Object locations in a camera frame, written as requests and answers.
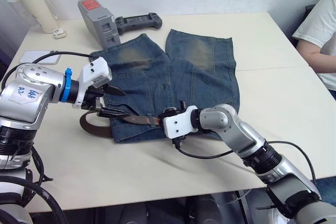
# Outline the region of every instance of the white water bottle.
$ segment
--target white water bottle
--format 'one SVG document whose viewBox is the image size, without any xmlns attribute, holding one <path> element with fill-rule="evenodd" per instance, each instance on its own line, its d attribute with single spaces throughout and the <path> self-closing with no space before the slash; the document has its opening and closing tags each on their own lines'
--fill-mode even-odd
<svg viewBox="0 0 336 224">
<path fill-rule="evenodd" d="M 59 28 L 45 0 L 21 0 L 21 2 L 36 18 L 45 33 L 51 34 Z"/>
<path fill-rule="evenodd" d="M 25 25 L 33 27 L 38 25 L 36 19 L 27 11 L 20 0 L 5 0 L 8 2 L 15 12 L 25 21 Z"/>
</svg>

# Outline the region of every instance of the gray battery pack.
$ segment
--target gray battery pack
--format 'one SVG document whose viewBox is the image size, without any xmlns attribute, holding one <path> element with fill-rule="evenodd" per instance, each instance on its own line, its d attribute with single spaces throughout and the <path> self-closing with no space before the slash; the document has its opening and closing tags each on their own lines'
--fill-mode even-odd
<svg viewBox="0 0 336 224">
<path fill-rule="evenodd" d="M 120 38 L 113 14 L 97 0 L 80 0 L 78 8 L 84 22 L 102 48 L 119 45 Z"/>
</svg>

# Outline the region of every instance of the jeans pocket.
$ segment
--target jeans pocket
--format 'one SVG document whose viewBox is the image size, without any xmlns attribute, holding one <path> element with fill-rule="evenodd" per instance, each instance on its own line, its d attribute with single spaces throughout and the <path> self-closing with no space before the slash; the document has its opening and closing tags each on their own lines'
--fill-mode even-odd
<svg viewBox="0 0 336 224">
<path fill-rule="evenodd" d="M 207 73 L 193 67 L 190 98 L 190 104 L 199 108 L 213 107 L 220 103 L 232 105 L 232 82 L 225 74 Z"/>
<path fill-rule="evenodd" d="M 126 95 L 104 95 L 109 108 L 125 110 L 131 114 L 147 115 L 153 113 L 153 102 L 144 72 L 120 73 L 113 77 L 111 85 L 122 89 Z"/>
</svg>

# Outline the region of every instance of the faded denim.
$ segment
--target faded denim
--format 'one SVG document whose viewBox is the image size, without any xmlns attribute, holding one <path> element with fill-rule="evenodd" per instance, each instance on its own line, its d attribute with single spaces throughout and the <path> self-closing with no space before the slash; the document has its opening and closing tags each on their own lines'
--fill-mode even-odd
<svg viewBox="0 0 336 224">
<path fill-rule="evenodd" d="M 146 34 L 121 45 L 93 52 L 112 70 L 111 85 L 126 96 L 104 95 L 107 107 L 135 115 L 158 116 L 165 108 L 195 105 L 207 108 L 228 103 L 239 110 L 239 88 L 232 39 L 171 30 L 166 53 Z M 165 138 L 163 128 L 110 120 L 116 143 Z"/>
</svg>

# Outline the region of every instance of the brown leather belt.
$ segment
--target brown leather belt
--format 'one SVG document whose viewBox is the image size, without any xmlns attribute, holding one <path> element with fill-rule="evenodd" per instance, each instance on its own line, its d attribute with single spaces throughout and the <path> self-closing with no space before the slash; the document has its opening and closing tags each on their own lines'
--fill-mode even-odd
<svg viewBox="0 0 336 224">
<path fill-rule="evenodd" d="M 95 136 L 113 138 L 110 126 L 96 126 L 87 121 L 86 116 L 92 113 L 96 113 L 96 111 L 88 111 L 80 117 L 79 123 L 80 126 L 83 128 L 83 130 Z M 120 117 L 118 119 L 133 124 L 151 125 L 153 127 L 159 126 L 161 121 L 159 118 L 153 116 L 139 116 L 139 115 L 127 115 L 124 117 Z"/>
</svg>

